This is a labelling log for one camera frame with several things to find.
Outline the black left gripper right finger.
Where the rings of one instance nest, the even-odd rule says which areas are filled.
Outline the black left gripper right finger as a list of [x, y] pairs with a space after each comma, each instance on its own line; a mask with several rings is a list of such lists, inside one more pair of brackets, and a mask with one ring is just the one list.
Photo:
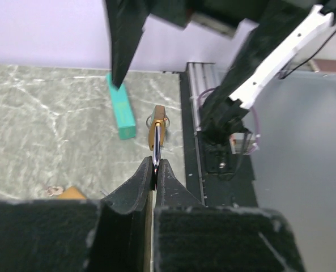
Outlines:
[[156, 180], [155, 271], [204, 271], [205, 207], [176, 178], [167, 159]]

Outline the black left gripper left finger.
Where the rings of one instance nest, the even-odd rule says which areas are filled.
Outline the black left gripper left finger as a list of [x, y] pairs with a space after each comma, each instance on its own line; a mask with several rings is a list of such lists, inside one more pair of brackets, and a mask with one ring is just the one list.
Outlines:
[[104, 198], [103, 248], [108, 271], [150, 271], [152, 158]]

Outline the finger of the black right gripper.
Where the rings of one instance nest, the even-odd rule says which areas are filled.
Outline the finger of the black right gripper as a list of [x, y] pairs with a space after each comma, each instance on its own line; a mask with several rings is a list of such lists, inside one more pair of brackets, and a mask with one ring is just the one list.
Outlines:
[[131, 65], [149, 14], [147, 1], [105, 1], [110, 30], [112, 82], [119, 88]]

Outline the small brass padlock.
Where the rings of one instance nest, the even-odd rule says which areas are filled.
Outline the small brass padlock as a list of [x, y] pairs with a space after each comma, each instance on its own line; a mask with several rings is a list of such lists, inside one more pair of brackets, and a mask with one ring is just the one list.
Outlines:
[[166, 114], [165, 106], [156, 105], [154, 107], [152, 114], [147, 117], [146, 126], [149, 128], [148, 146], [152, 151], [154, 173], [157, 174], [166, 131], [170, 126], [170, 119]]

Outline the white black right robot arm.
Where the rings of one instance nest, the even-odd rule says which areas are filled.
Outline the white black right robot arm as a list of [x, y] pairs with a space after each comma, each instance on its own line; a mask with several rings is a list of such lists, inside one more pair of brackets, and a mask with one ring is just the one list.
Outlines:
[[194, 14], [231, 26], [244, 19], [257, 23], [201, 109], [203, 134], [219, 143], [240, 129], [261, 90], [289, 60], [336, 23], [336, 1], [105, 1], [105, 13], [115, 87], [126, 77], [149, 15], [182, 28]]

